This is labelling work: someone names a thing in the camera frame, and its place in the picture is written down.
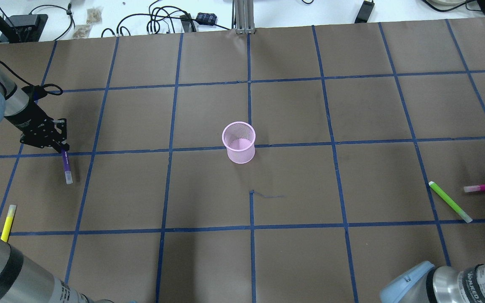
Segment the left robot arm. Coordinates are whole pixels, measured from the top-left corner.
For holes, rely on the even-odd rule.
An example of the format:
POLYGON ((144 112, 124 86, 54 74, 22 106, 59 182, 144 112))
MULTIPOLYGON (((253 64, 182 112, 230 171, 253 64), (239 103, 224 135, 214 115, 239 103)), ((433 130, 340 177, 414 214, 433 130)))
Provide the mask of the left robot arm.
POLYGON ((0 122, 6 119, 20 132, 20 143, 67 153, 67 119, 53 119, 35 103, 48 95, 62 95, 55 84, 33 85, 0 60, 0 122))

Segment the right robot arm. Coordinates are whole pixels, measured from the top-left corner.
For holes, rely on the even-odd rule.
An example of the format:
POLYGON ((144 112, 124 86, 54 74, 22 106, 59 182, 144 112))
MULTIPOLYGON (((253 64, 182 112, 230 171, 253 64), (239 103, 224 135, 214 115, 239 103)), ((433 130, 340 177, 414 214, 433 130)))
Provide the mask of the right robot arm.
POLYGON ((485 303, 485 264, 457 271, 423 261, 383 288, 380 300, 383 303, 485 303))

